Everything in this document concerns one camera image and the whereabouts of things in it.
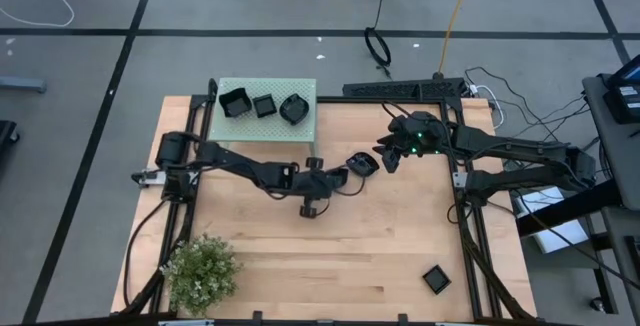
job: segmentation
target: potted plant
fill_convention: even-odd
[[[160,268],[169,284],[171,309],[204,317],[211,305],[234,294],[233,277],[241,267],[232,247],[219,237],[205,234],[181,244]]]

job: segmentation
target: wooden tabletop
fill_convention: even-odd
[[[150,167],[161,135],[184,129],[189,100],[165,98]],[[493,134],[486,100],[465,99],[463,106],[467,125]],[[405,108],[440,114],[435,106]],[[344,164],[358,151],[373,153],[375,140],[388,134],[389,121],[377,104],[319,104],[317,147],[325,168]],[[304,165],[309,156],[306,146],[296,144],[232,143],[231,149],[263,162]],[[500,160],[493,158],[474,165],[491,172],[502,169]],[[344,190],[356,190],[359,183],[350,175]],[[132,230],[159,203],[160,191],[161,187],[141,191]],[[506,192],[491,201],[510,207]],[[406,313],[412,321],[473,320],[459,231],[446,218],[453,204],[446,156],[402,159],[395,174],[381,169],[367,179],[360,195],[332,196],[329,210],[317,219],[298,216],[301,202],[299,197],[272,200],[248,180],[224,171],[204,174],[192,236],[207,233],[228,240],[244,264],[236,295],[211,308],[208,317],[250,319],[254,310],[261,310],[265,319],[388,321]],[[322,202],[316,206],[324,207]],[[138,235],[131,256],[130,298],[158,266],[167,210],[165,206]],[[485,207],[483,213],[495,272],[521,306],[535,315],[513,216],[493,207]],[[435,265],[452,280],[439,295],[421,278]],[[482,277],[479,286],[483,312],[489,315]],[[163,297],[163,310],[167,299]],[[112,310],[123,307],[121,274]]]

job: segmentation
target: concrete floor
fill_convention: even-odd
[[[29,30],[15,35],[20,31],[8,28],[25,26],[0,15],[0,74],[41,77],[49,84],[42,95],[0,91],[0,119],[18,122],[22,133],[0,182],[0,324],[23,318],[139,2],[68,1],[76,11],[73,29],[110,29],[119,36],[36,36]],[[443,31],[455,1],[384,0],[378,28]],[[382,81],[355,32],[373,24],[377,3],[149,0],[141,29],[317,31],[313,37],[222,37],[220,32],[220,37],[135,38],[38,321],[108,314],[138,198],[128,175],[145,165],[165,95],[202,93],[210,77],[311,77],[321,95],[340,95],[344,83]],[[604,4],[617,32],[640,32],[636,0]],[[67,18],[59,0],[0,0],[0,7],[34,21]],[[455,29],[481,32],[450,42],[446,75],[484,66],[508,79],[542,115],[578,97],[583,77],[621,66],[611,41],[614,30],[607,29],[594,0],[465,0]],[[347,30],[347,36],[328,37],[331,32],[323,30]],[[495,31],[506,33],[489,33]],[[638,34],[623,36],[638,39]],[[386,41],[394,79],[427,78],[437,68],[441,38]],[[640,41],[623,45],[632,57],[640,53]],[[517,101],[499,81],[479,72],[471,76],[499,99]],[[526,124],[516,109],[504,108],[507,119],[498,133],[511,136]],[[586,113],[556,134],[584,146],[596,131]],[[542,139],[546,132],[537,127],[523,136]],[[602,315],[586,306],[597,294],[591,271],[534,266],[529,271],[540,316],[584,325],[633,323],[617,280],[612,282],[620,314]]]

